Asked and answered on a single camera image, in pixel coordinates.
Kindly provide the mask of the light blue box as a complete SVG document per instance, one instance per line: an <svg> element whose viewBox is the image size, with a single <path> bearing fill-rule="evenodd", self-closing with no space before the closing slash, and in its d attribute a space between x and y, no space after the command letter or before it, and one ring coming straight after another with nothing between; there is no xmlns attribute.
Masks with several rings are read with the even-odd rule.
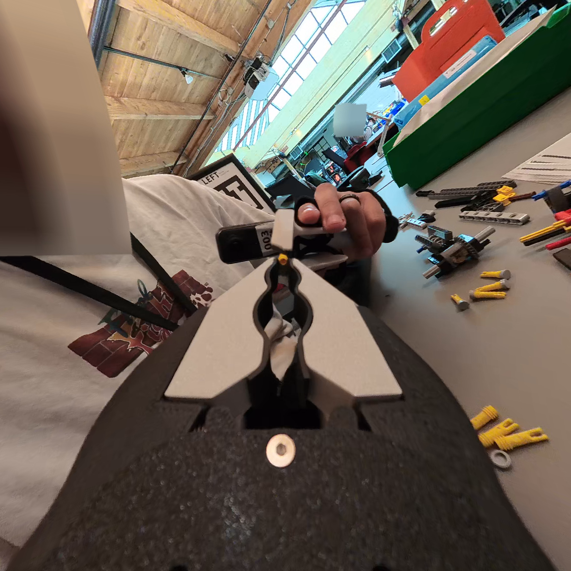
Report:
<svg viewBox="0 0 571 571"><path fill-rule="evenodd" d="M489 35L480 39L470 50L464 53L457 61L450 65L441 75L438 76L428 87L424 88L414 99L406 97L405 105L393 118L397 128L401 130L413 116L438 93L455 81L468 68L481 59L486 53L491 51L497 42Z"/></svg>

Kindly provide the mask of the person's left hand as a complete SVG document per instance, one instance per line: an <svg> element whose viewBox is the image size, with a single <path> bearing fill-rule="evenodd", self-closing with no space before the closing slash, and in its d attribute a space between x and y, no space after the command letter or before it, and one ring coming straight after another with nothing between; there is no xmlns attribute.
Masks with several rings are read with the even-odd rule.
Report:
<svg viewBox="0 0 571 571"><path fill-rule="evenodd" d="M344 230L352 243L343 250L348 262L370 259L381 248L387 230L382 205L369 192L339 192L330 183L315 190L315 204L299 205L296 214L301 225L319 225L327 233Z"/></svg>

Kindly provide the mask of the bundle of black lego beams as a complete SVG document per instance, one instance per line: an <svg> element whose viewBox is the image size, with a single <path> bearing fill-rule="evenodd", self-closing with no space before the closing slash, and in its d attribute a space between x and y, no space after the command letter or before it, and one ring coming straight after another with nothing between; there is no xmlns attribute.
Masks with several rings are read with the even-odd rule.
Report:
<svg viewBox="0 0 571 571"><path fill-rule="evenodd" d="M417 197L435 201L435 209L460 208L461 211L503 211L510 204L511 196L517 194L514 180L482 182L472 187L442 189L440 191L418 190Z"/></svg>

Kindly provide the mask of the lego gear axle assembly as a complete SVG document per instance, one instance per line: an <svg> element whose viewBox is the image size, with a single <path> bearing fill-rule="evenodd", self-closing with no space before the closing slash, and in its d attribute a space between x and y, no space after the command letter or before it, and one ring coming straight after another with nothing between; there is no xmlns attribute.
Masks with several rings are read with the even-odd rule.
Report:
<svg viewBox="0 0 571 571"><path fill-rule="evenodd" d="M495 231L492 226L488 226L476 236L463 233L454 236L449 230L429 225L427 235L415 236L415 240L421 244L417 253L422 251L431 253L427 261L432 267L423 273L423 277L430 279L434 276L439 279L453 273L467 261L477 261L482 250L490 243L488 237Z"/></svg>

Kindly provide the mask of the pile of yellow lego pins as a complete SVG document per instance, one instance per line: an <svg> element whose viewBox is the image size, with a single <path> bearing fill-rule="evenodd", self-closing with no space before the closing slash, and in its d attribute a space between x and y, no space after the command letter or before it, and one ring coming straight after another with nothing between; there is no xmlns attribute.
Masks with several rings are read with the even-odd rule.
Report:
<svg viewBox="0 0 571 571"><path fill-rule="evenodd" d="M498 420L499 417L496 408L487 405L470 419L472 427L477 432L479 442L486 449L495 446L502 452L509 452L522 446L549 441L549 436L542 428L520 430L520 426L511 418L505 418L486 429L486 426Z"/></svg>

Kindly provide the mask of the red orange box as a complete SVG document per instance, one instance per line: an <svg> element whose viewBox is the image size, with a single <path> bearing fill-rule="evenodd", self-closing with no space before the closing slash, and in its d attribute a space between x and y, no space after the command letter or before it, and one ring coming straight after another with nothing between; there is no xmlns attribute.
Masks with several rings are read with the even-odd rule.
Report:
<svg viewBox="0 0 571 571"><path fill-rule="evenodd" d="M488 1L446 1L426 22L421 43L413 50L393 83L411 103L440 76L451 78L465 54L484 41L495 47L505 39Z"/></svg>

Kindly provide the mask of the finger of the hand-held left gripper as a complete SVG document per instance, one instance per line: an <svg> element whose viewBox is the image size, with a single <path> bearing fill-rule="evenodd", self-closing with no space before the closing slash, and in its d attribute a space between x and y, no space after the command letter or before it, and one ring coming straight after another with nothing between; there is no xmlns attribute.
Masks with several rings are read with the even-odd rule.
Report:
<svg viewBox="0 0 571 571"><path fill-rule="evenodd" d="M278 209L275 213L271 246L276 252L290 255L294 250L294 209Z"/></svg>
<svg viewBox="0 0 571 571"><path fill-rule="evenodd" d="M336 269L346 263L348 257L344 254L311 254L299 262L313 272Z"/></svg>

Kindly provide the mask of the light grey lego beam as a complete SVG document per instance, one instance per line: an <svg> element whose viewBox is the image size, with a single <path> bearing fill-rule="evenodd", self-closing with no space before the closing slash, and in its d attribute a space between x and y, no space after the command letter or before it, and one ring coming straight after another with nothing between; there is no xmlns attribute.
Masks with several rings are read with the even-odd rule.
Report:
<svg viewBox="0 0 571 571"><path fill-rule="evenodd" d="M459 218L470 222L496 225L527 225L531 221L528 214L500 211L461 211Z"/></svg>

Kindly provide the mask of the black office chair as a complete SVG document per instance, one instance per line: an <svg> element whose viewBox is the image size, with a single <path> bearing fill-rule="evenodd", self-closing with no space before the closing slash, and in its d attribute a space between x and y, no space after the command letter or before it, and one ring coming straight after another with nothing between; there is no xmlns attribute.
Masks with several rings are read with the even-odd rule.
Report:
<svg viewBox="0 0 571 571"><path fill-rule="evenodd" d="M370 173L364 166L357 166L352 159L343 159L331 148L324 150L323 154L346 174L346 178L337 186L339 191L349 188L362 191L369 187Z"/></svg>

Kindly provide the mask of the grey black lego chassis assembly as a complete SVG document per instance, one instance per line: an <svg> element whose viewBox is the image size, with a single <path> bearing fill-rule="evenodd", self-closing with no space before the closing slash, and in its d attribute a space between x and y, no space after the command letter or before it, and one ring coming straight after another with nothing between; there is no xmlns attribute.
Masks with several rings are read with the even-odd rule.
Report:
<svg viewBox="0 0 571 571"><path fill-rule="evenodd" d="M552 252L553 258L570 271L570 180L533 194L532 199L546 203L553 213L554 222L521 237L520 243L529 247L553 239L545 245L545 249Z"/></svg>

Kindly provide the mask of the lego instruction booklet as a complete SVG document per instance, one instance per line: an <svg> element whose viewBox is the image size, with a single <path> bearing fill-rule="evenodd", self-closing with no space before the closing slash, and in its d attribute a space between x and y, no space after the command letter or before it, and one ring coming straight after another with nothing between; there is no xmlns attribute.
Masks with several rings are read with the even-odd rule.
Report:
<svg viewBox="0 0 571 571"><path fill-rule="evenodd" d="M502 178L539 184L559 184L570 180L570 134L508 171Z"/></svg>

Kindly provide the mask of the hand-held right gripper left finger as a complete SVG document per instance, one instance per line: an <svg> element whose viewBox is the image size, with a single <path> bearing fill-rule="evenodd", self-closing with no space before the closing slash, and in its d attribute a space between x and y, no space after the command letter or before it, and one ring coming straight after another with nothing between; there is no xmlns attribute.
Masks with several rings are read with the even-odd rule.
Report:
<svg viewBox="0 0 571 571"><path fill-rule="evenodd" d="M265 327L272 319L275 258L209 306L164 396L227 407L234 416L276 398Z"/></svg>

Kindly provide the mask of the green storage bin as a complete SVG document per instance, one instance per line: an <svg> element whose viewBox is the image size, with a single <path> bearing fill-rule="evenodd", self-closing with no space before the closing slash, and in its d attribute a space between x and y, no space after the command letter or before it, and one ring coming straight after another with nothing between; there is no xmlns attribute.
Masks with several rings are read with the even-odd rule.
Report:
<svg viewBox="0 0 571 571"><path fill-rule="evenodd" d="M384 146L395 183L419 189L570 87L570 5L512 33Z"/></svg>

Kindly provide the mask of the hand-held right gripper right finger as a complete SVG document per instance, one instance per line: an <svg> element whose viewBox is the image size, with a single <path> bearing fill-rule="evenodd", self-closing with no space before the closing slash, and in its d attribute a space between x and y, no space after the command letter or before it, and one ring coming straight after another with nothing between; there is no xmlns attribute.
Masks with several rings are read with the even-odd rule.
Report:
<svg viewBox="0 0 571 571"><path fill-rule="evenodd" d="M329 418L340 407L400 399L401 386L359 307L296 259L290 277L308 400Z"/></svg>

